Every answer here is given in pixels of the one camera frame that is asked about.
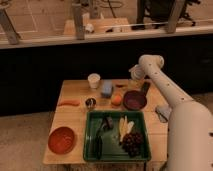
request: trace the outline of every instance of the wall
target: wall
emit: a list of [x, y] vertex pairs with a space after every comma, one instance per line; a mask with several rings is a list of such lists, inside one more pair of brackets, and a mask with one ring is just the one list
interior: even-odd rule
[[213, 35], [0, 50], [0, 114], [54, 110], [64, 79], [129, 78], [142, 54], [165, 58], [164, 72], [190, 93], [213, 91]]

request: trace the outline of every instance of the table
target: table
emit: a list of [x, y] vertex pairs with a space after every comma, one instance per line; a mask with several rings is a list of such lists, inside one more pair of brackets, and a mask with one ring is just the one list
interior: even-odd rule
[[[124, 94], [130, 89], [139, 90], [143, 81], [135, 82], [128, 79], [114, 79], [113, 85], [122, 84], [124, 87], [114, 86], [114, 92]], [[86, 125], [86, 114], [88, 112], [85, 106], [85, 100], [93, 97], [97, 100], [96, 110], [112, 110], [110, 99], [101, 98], [101, 85], [98, 89], [92, 90], [87, 80], [65, 80], [63, 82], [58, 101], [75, 99], [80, 101], [80, 106], [57, 106], [53, 118], [50, 133], [60, 126], [71, 127], [77, 134], [77, 143], [75, 148], [68, 154], [57, 155], [52, 153], [48, 146], [46, 147], [43, 163], [45, 164], [83, 164], [84, 132]], [[158, 89], [151, 82], [147, 93], [147, 105], [142, 112], [146, 122], [148, 138], [151, 148], [151, 162], [166, 161], [167, 151], [167, 124], [161, 123], [157, 114], [154, 112], [156, 105], [167, 104]], [[122, 110], [123, 107], [116, 107], [113, 110]]]
[[[131, 32], [130, 24], [127, 18], [104, 18], [104, 19], [83, 19], [83, 25], [88, 23], [94, 26], [94, 34], [105, 34], [107, 30], [113, 26], [120, 26], [122, 32]], [[74, 36], [75, 25], [74, 20], [67, 20], [64, 27], [64, 35]]]

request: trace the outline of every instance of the orange bowl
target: orange bowl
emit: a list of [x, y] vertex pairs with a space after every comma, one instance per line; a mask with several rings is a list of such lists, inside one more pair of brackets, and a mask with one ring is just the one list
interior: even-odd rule
[[49, 149], [56, 154], [66, 154], [75, 146], [75, 133], [69, 127], [59, 127], [49, 136]]

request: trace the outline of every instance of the floor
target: floor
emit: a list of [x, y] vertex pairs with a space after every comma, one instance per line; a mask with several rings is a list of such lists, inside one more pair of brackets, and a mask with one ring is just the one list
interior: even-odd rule
[[[213, 113], [213, 93], [193, 97]], [[42, 164], [54, 112], [0, 117], [1, 171], [65, 171], [60, 165]], [[162, 163], [155, 163], [159, 168]], [[72, 165], [71, 171], [142, 171], [140, 164]]]
[[[96, 0], [99, 11], [105, 18], [113, 18], [106, 0]], [[71, 0], [12, 0], [6, 9], [16, 31], [22, 39], [61, 36], [67, 19], [72, 18]], [[116, 17], [126, 17], [130, 24], [136, 23], [137, 0], [119, 0], [112, 3]], [[197, 25], [213, 24], [213, 1], [201, 0], [201, 4], [187, 7], [187, 12], [197, 21]], [[88, 13], [89, 8], [83, 7], [82, 12]], [[191, 22], [180, 20], [178, 27], [190, 26]], [[146, 28], [153, 21], [145, 18]], [[0, 39], [6, 39], [0, 25]]]

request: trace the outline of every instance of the carrot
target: carrot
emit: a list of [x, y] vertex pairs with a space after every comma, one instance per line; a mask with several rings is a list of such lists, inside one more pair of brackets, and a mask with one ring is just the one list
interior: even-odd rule
[[79, 106], [80, 102], [78, 100], [64, 100], [57, 104], [57, 106]]

